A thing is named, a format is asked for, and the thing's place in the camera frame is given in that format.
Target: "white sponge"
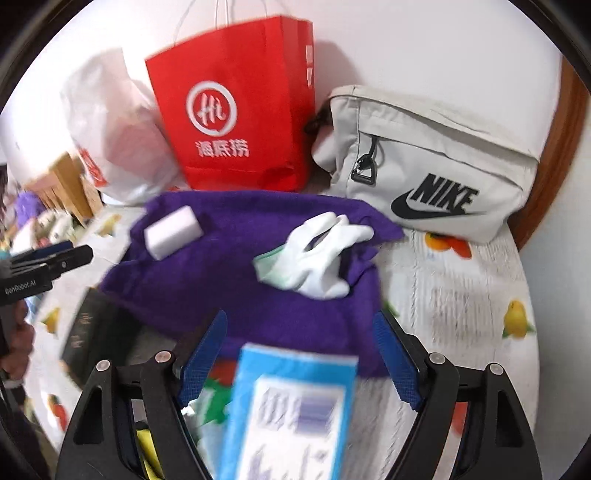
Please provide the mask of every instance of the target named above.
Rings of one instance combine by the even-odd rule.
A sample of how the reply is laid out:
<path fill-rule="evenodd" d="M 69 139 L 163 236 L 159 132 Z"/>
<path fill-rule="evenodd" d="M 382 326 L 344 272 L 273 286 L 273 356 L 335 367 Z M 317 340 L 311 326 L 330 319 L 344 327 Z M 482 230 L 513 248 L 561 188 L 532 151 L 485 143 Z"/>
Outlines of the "white sponge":
<path fill-rule="evenodd" d="M 189 205 L 153 223 L 144 231 L 146 248 L 155 260 L 162 260 L 203 235 Z"/>

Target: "purple cloth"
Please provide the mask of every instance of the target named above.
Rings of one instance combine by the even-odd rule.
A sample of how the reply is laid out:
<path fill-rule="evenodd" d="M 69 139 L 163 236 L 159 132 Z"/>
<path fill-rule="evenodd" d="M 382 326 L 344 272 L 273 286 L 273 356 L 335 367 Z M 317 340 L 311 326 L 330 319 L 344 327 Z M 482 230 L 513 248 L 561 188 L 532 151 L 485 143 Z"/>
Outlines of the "purple cloth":
<path fill-rule="evenodd" d="M 21 192 L 14 202 L 14 210 L 17 213 L 17 227 L 22 228 L 31 218 L 44 212 L 45 206 L 33 192 Z"/>
<path fill-rule="evenodd" d="M 144 229 L 190 205 L 204 235 L 170 257 L 153 260 Z M 147 205 L 131 229 L 126 260 L 113 267 L 101 289 L 138 320 L 179 338 L 212 309 L 228 314 L 221 356 L 237 358 L 245 342 L 307 352 L 359 356 L 359 375 L 387 376 L 372 333 L 381 308 L 374 245 L 400 239 L 400 226 L 360 200 L 280 192 L 164 193 Z M 341 276 L 351 285 L 344 299 L 312 300 L 256 279 L 252 260 L 285 243 L 296 227 L 324 212 L 369 225 L 374 237 L 342 254 Z"/>

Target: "yellow lemon print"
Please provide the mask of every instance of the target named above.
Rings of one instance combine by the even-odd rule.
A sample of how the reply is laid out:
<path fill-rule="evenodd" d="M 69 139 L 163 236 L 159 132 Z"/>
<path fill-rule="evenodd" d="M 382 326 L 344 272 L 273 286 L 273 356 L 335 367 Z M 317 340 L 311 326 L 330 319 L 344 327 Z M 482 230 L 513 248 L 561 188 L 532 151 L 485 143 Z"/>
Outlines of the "yellow lemon print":
<path fill-rule="evenodd" d="M 47 317 L 45 317 L 41 323 L 43 325 L 45 325 L 45 327 L 47 328 L 47 331 L 49 333 L 53 333 L 54 335 L 57 332 L 57 322 L 60 319 L 60 308 L 56 307 L 54 308 L 51 312 L 49 312 L 49 315 L 47 315 Z"/>
<path fill-rule="evenodd" d="M 525 307 L 519 300 L 511 300 L 507 313 L 505 313 L 503 338 L 512 335 L 515 338 L 524 338 L 527 332 L 535 332 L 534 328 L 527 322 Z"/>
<path fill-rule="evenodd" d="M 118 213 L 114 213 L 107 220 L 105 220 L 105 223 L 103 223 L 103 226 L 100 227 L 96 231 L 96 234 L 98 236 L 103 236 L 103 237 L 104 236 L 114 236 L 115 235 L 115 225 L 117 224 L 117 222 L 119 222 L 119 220 L 121 220 L 121 215 Z"/>

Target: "white glove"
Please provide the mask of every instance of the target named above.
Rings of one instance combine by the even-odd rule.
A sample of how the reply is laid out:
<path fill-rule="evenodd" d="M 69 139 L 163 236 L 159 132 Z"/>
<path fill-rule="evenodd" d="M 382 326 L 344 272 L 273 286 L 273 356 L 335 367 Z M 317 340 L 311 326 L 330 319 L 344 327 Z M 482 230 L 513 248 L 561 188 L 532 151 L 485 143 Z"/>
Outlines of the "white glove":
<path fill-rule="evenodd" d="M 256 276 L 260 282 L 311 299 L 346 297 L 350 287 L 339 278 L 339 255 L 373 236 L 374 229 L 350 225 L 346 215 L 322 213 L 293 230 L 285 245 L 256 257 Z"/>

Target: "black book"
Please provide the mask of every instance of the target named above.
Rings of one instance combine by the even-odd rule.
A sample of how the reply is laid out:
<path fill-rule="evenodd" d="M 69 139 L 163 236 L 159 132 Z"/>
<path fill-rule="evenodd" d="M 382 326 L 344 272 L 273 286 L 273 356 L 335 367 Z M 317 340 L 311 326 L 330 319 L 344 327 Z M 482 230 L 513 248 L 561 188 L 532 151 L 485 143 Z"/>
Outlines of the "black book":
<path fill-rule="evenodd" d="M 61 355 L 62 367 L 83 388 L 96 364 L 125 365 L 141 324 L 96 288 L 89 288 Z"/>

